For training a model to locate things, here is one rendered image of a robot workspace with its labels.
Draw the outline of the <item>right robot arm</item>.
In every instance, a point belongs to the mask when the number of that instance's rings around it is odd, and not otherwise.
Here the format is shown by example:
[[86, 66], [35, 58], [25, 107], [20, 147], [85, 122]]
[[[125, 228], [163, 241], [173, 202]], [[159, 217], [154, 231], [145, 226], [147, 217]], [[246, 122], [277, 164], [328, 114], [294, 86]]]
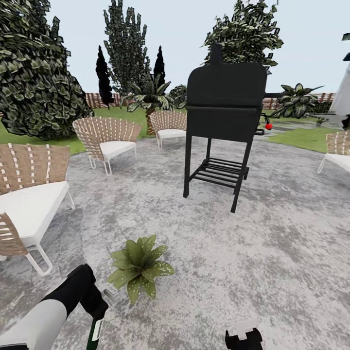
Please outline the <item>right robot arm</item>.
[[[238, 321], [234, 324], [237, 334], [229, 336], [226, 330], [225, 343], [229, 350], [262, 350], [262, 336], [257, 327], [259, 321], [253, 317], [250, 319]], [[251, 332], [245, 332], [253, 329]]]

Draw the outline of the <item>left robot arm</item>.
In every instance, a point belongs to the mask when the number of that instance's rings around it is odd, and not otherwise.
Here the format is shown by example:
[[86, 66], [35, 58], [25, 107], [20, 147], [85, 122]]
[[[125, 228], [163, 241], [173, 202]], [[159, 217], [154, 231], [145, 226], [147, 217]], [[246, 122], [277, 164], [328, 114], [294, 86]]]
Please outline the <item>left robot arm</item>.
[[94, 272], [88, 264], [78, 266], [0, 336], [0, 350], [51, 350], [64, 323], [79, 303], [98, 321], [109, 307], [104, 296], [116, 303], [119, 292], [108, 281], [100, 287], [95, 282]]

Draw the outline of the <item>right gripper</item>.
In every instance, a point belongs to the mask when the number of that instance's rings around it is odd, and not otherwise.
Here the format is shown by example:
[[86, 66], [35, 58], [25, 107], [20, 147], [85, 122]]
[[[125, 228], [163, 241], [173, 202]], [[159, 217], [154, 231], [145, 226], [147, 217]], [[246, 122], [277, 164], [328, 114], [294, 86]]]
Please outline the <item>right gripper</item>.
[[247, 339], [239, 340], [238, 335], [229, 336], [228, 330], [226, 330], [225, 343], [229, 350], [262, 350], [261, 342], [262, 336], [257, 327], [252, 328], [253, 331], [246, 332]]

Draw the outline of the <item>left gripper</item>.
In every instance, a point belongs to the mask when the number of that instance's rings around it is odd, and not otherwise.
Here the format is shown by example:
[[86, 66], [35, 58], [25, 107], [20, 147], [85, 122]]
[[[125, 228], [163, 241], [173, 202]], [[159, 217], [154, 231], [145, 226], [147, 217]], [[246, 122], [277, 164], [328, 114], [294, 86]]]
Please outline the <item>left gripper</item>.
[[103, 317], [105, 311], [108, 309], [109, 305], [107, 304], [107, 301], [104, 300], [103, 297], [101, 297], [101, 294], [99, 292], [99, 288], [95, 286], [97, 291], [92, 296], [92, 298], [88, 302], [82, 302], [83, 307], [85, 308], [86, 312], [91, 314], [93, 319], [95, 321], [98, 321], [100, 318]]

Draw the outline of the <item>insectifuge atomizer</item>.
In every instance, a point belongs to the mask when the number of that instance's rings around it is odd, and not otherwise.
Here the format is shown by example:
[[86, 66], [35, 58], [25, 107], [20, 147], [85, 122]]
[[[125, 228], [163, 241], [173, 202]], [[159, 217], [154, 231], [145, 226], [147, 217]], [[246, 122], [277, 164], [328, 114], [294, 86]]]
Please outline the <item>insectifuge atomizer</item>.
[[97, 349], [101, 331], [102, 331], [103, 322], [104, 322], [104, 317], [100, 318], [98, 321], [95, 321], [94, 319], [92, 320], [86, 350]]

